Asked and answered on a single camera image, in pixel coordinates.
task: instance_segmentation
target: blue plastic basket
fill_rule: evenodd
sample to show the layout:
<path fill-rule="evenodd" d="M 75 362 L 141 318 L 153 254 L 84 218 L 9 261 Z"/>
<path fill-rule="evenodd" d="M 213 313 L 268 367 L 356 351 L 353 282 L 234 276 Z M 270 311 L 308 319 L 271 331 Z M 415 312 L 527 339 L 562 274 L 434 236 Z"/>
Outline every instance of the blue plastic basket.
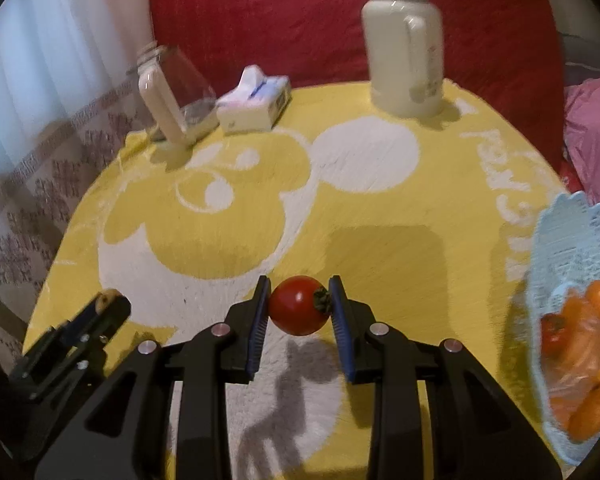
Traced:
<path fill-rule="evenodd" d="M 529 367 L 542 428 L 558 456 L 571 465 L 581 462 L 600 435 L 574 444 L 559 428 L 540 368 L 540 318 L 560 312 L 569 288 L 584 293 L 593 280 L 600 280 L 600 204 L 589 206 L 583 192 L 558 195 L 541 213 L 534 232 L 526 307 L 530 321 Z"/>

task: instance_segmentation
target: patterned fabric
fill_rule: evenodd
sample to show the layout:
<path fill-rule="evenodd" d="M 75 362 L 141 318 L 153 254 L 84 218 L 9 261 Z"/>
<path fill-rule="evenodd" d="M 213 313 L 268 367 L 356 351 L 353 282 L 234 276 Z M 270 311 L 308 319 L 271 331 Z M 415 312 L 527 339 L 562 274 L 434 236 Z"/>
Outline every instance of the patterned fabric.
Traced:
<path fill-rule="evenodd" d="M 0 312 L 29 320 L 75 207 L 126 134 L 139 127 L 126 83 L 58 124 L 1 181 Z M 7 369 L 24 336 L 15 325 L 0 322 L 0 362 Z"/>

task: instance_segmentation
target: metal screw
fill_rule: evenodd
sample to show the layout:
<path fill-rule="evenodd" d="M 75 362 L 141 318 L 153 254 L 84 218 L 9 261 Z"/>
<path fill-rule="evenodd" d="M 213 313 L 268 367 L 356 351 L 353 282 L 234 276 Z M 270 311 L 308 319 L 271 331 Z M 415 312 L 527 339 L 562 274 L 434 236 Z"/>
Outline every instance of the metal screw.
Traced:
<path fill-rule="evenodd" d="M 369 327 L 369 332 L 373 335 L 387 335 L 389 333 L 389 327 L 384 323 L 373 323 Z"/>
<path fill-rule="evenodd" d="M 142 355 L 149 355 L 151 354 L 156 348 L 158 348 L 158 344 L 155 341 L 151 341 L 150 339 L 147 339 L 146 341 L 142 341 L 139 345 L 138 345 L 138 351 L 142 354 Z"/>
<path fill-rule="evenodd" d="M 444 345 L 447 352 L 452 352 L 454 354 L 457 354 L 462 350 L 462 348 L 464 348 L 458 339 L 445 339 Z"/>
<path fill-rule="evenodd" d="M 211 333 L 216 337 L 222 337 L 231 332 L 231 327 L 227 323 L 217 323 L 211 327 Z"/>

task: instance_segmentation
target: cherry tomato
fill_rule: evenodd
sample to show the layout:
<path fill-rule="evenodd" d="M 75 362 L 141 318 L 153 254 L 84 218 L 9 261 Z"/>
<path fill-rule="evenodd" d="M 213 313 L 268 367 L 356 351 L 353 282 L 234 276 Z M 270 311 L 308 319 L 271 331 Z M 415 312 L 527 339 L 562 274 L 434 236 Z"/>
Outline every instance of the cherry tomato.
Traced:
<path fill-rule="evenodd" d="M 570 326 L 561 314 L 545 314 L 540 319 L 542 335 L 541 354 L 544 357 L 556 357 L 571 338 Z"/>
<path fill-rule="evenodd" d="M 293 276 L 280 283 L 269 299 L 269 317 L 291 335 L 309 335 L 329 319 L 327 290 L 309 276 Z"/>

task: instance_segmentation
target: white bottle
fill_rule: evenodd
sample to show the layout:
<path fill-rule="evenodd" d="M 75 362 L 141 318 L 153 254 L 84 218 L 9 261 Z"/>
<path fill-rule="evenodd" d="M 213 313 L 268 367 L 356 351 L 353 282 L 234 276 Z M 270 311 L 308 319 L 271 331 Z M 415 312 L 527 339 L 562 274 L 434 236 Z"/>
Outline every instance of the white bottle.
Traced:
<path fill-rule="evenodd" d="M 362 9 L 371 101 L 398 117 L 440 111 L 442 19 L 429 0 L 370 0 Z"/>

